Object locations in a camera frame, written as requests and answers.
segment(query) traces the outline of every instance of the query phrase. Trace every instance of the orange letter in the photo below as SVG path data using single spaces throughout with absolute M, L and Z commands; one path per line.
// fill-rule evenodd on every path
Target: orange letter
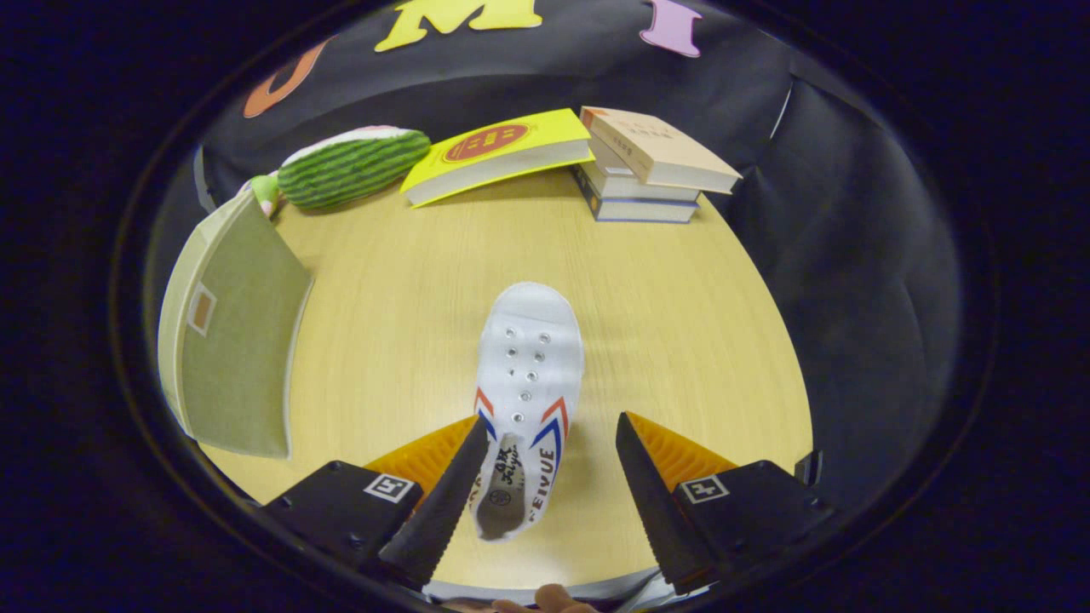
M 288 82 L 278 87 L 276 92 L 269 92 L 269 88 L 272 87 L 272 81 L 276 80 L 276 74 L 268 77 L 264 83 L 251 92 L 250 97 L 246 98 L 245 106 L 242 107 L 242 117 L 253 119 L 269 110 L 272 105 L 287 98 L 288 94 L 294 92 L 295 87 L 299 87 L 300 83 L 302 83 L 303 80 L 311 74 L 311 69 L 314 68 L 314 62 L 317 61 L 318 56 L 322 53 L 322 49 L 325 48 L 329 40 L 332 40 L 332 38 L 329 38 L 325 43 L 322 43 L 317 47 L 303 53 L 303 56 L 299 58 L 299 62 L 295 64 L 295 70 L 292 71 Z

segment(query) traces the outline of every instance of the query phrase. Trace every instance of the book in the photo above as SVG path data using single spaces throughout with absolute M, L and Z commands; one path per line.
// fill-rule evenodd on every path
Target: book
M 500 121 L 432 145 L 401 184 L 413 208 L 511 177 L 594 159 L 571 109 Z
M 659 224 L 688 224 L 700 208 L 695 201 L 652 200 L 638 197 L 602 197 L 594 191 L 594 183 L 582 166 L 573 166 L 571 173 L 595 221 L 657 221 Z
M 583 107 L 581 119 L 643 183 L 729 194 L 735 181 L 741 179 L 707 147 L 657 117 Z
M 591 153 L 594 154 L 594 161 L 584 161 L 580 166 L 594 183 L 594 190 L 602 194 L 602 197 L 642 197 L 692 202 L 700 195 L 700 190 L 692 188 L 641 183 L 640 178 L 625 164 L 625 160 L 595 134 L 591 134 Z
M 185 434 L 290 457 L 292 353 L 312 283 L 252 191 L 197 225 L 170 274 L 157 345 L 164 396 Z

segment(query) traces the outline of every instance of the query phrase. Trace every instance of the red stripe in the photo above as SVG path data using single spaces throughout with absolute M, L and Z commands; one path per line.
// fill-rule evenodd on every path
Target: red stripe
M 545 423 L 545 420 L 548 419 L 548 416 L 553 414 L 553 411 L 555 411 L 557 409 L 560 409 L 560 417 L 564 418 L 564 438 L 567 440 L 568 438 L 568 407 L 564 404 L 564 396 L 561 396 L 560 399 L 557 400 L 556 402 L 553 402 L 553 406 L 549 407 L 547 411 L 545 411 L 545 416 L 542 417 L 542 423 Z
M 481 404 L 484 405 L 484 408 L 488 409 L 488 414 L 491 414 L 492 417 L 496 417 L 495 411 L 492 410 L 492 402 L 488 401 L 488 398 L 485 397 L 484 392 L 481 392 L 480 387 L 477 387 L 477 397 L 473 401 L 474 405 L 476 405 L 476 400 L 481 400 Z

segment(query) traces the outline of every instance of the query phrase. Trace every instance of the felt letter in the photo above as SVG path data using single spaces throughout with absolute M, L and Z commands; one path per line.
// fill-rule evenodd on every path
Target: felt letter
M 287 98 L 288 94 L 294 92 L 295 87 L 299 87 L 300 83 L 306 79 L 306 75 L 311 74 L 311 69 L 314 68 L 314 62 L 318 60 L 322 49 L 325 49 L 326 44 L 328 44 L 329 40 L 332 40 L 332 38 L 327 39 L 325 43 L 322 43 L 317 47 L 314 47 L 310 51 L 303 53 L 303 56 L 299 58 L 299 62 L 295 64 L 295 70 L 293 70 L 291 76 L 288 77 L 288 82 L 277 87 L 276 92 L 269 92 L 272 87 L 272 81 L 276 80 L 275 74 L 254 88 L 254 91 L 250 93 L 250 97 L 246 98 L 246 104 L 242 107 L 242 117 L 253 119 L 269 110 L 272 105 Z
M 424 38 L 427 31 L 420 27 L 424 19 L 441 34 L 450 34 L 481 7 L 484 11 L 470 22 L 473 29 L 536 27 L 542 24 L 541 15 L 534 13 L 534 0 L 409 0 L 396 9 L 400 11 L 398 21 L 393 22 L 390 34 L 375 45 L 375 51 L 387 51 Z
M 651 28 L 640 33 L 644 41 L 690 58 L 699 58 L 700 49 L 692 44 L 692 23 L 703 19 L 700 13 L 671 0 L 647 0 L 654 10 Z

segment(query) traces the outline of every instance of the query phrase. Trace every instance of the hand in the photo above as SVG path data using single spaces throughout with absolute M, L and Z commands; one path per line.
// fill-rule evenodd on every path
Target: hand
M 598 613 L 590 604 L 572 599 L 564 587 L 556 584 L 542 586 L 534 594 L 534 602 L 541 608 L 541 613 Z M 537 613 L 510 600 L 497 600 L 492 605 L 499 613 Z

